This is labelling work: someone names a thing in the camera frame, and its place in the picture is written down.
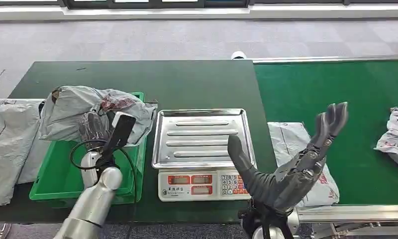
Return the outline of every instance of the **scale keypad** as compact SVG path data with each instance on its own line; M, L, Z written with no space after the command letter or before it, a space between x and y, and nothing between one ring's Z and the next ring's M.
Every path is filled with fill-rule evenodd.
M249 194L240 175L221 175L220 181L223 195Z

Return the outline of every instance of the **cable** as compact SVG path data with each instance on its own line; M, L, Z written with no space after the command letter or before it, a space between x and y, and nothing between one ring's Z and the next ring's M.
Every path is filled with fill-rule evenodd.
M137 195L136 195L136 174L135 174L135 167L133 165L133 162L132 162L132 160L130 160L130 157L127 154L127 152L124 151L124 150L121 150L121 152L123 152L124 156L126 156L126 158L129 160L130 167L132 168L132 175L133 175L133 190L134 190L134 193L133 193L133 195L134 195L133 214L132 214L132 222L129 224L129 230L127 231L127 234L126 234L126 239L129 239L130 238L130 234L131 234L132 229L133 229L133 224L134 224L133 220L134 220L134 217L136 215L136 200L137 200Z
M106 161L103 161L101 164L98 164L98 165L94 165L94 166L91 166L91 167L82 167L82 166L80 166L80 165L77 165L77 164L74 162L74 160L73 160L73 154L75 153L76 149L78 149L80 146L82 146L82 145L84 145L84 144L92 143L92 142L102 142L102 143L106 143L106 140L103 140L103 139L88 139L88 140L85 140L85 141L82 141L82 142L76 144L76 145L72 148L72 151L70 151L70 155L69 155L69 157L70 157L70 162L71 162L75 167L77 167L77 168L79 168L79 169L83 169L83 170L89 170L89 169L99 168L99 167L101 167L101 166L103 166L104 164L107 163Z
M88 139L88 140L85 140L85 141L82 141L82 142L76 144L76 145L72 148L72 150L70 151L70 155L69 155L69 157L70 157L70 162L71 162L75 167L77 167L77 168L79 168L79 169L82 169L82 170L89 170L89 169L96 169L96 168L99 168L99 167L101 167L101 166L103 166L103 165L105 165L105 164L107 163L107 161L103 161L101 164L94 165L94 166L91 166L91 167L81 167L80 165L77 165L77 164L74 162L74 160L73 160L73 154L75 153L76 149L78 149L80 146L82 146L82 145L84 145L84 144L86 144L86 143L91 143L91 142L103 142L103 143L106 143L107 141L106 141L106 140L103 140L103 139ZM120 151L124 154L124 156L125 156L125 157L127 158L127 160L129 161L130 167L131 167L131 169L132 169L132 176L133 176L133 191L134 191L134 192L133 192L134 200L133 200L133 215L132 215L132 219L134 220L134 217L135 217L135 215L136 215L136 200L137 200L137 193L136 193L136 191L137 191L137 190L136 190L136 171L135 171L135 167L134 167L134 165L133 165L133 162L132 162L132 160L130 159L129 154L128 154L126 151L124 151L124 150L122 149L122 147L114 149L113 153L114 153L115 151L117 151L117 150L120 150ZM130 234L131 234L131 231L132 231L132 228L133 228L133 227L132 227L132 224L133 224L133 221L131 222L130 227L129 227L129 231L128 231L127 234L126 234L126 238L127 238L127 239L130 237Z

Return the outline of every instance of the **robotic arm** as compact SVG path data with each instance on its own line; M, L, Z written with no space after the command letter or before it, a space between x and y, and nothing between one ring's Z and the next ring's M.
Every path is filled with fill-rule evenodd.
M326 113L316 117L316 135L307 147L273 174L257 171L243 152L235 135L228 138L228 153L252 196L249 207L239 212L249 238L292 239L287 219L294 206L311 190L326 162L326 152L348 119L347 103L331 104ZM96 111L86 113L79 125L88 152L81 165L85 190L54 239L94 239L105 222L122 174L112 153L127 144L135 118L117 113L111 136L103 128Z
M347 119L346 102L329 105L327 112L316 117L316 135L307 147L272 174L256 170L243 152L240 139L229 136L228 154L252 196L249 208L239 213L249 238L258 238L258 230L263 230L265 239L275 234L276 238L293 238L288 215L318 180L326 163L326 152Z
M79 122L82 142L74 150L87 145L81 165L71 162L82 171L85 190L69 216L64 220L54 239L95 239L105 222L116 190L123 175L112 153L127 144L136 119L118 112L112 122L114 131L109 136L96 111L84 114Z

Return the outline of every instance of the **green conveyor belt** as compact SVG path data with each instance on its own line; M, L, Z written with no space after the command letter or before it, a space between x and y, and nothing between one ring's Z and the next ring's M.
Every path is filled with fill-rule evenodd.
M267 121L302 121L349 102L349 121L328 152L341 204L398 204L398 164L373 150L398 107L398 60L255 65Z

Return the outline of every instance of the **gray carpet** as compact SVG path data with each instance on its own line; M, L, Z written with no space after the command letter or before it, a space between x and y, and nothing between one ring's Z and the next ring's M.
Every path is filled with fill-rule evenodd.
M396 21L70 21L0 23L0 98L33 61L228 59L398 54ZM10 239L52 238L60 225L13 225ZM107 225L101 237L122 239L128 227ZM131 237L243 238L238 225L139 226Z

